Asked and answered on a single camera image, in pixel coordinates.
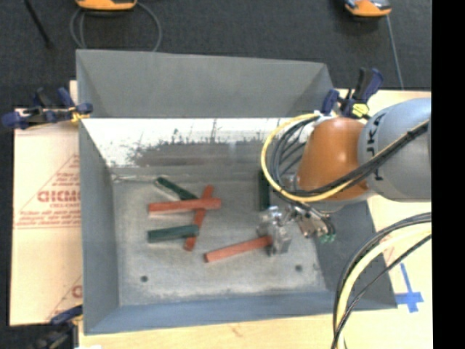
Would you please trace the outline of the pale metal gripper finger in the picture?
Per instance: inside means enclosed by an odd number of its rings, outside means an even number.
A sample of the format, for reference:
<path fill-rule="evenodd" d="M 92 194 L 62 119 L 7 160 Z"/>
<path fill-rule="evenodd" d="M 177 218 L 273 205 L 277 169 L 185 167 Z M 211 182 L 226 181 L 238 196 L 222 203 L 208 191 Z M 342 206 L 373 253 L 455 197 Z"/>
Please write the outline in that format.
<path fill-rule="evenodd" d="M 282 212 L 278 207 L 268 207 L 259 212 L 259 224 L 256 227 L 258 234 L 268 234 L 270 228 L 278 226 L 282 219 Z"/>
<path fill-rule="evenodd" d="M 276 227 L 271 232 L 272 244 L 269 246 L 268 255 L 285 254 L 291 245 L 292 237 L 284 227 Z"/>

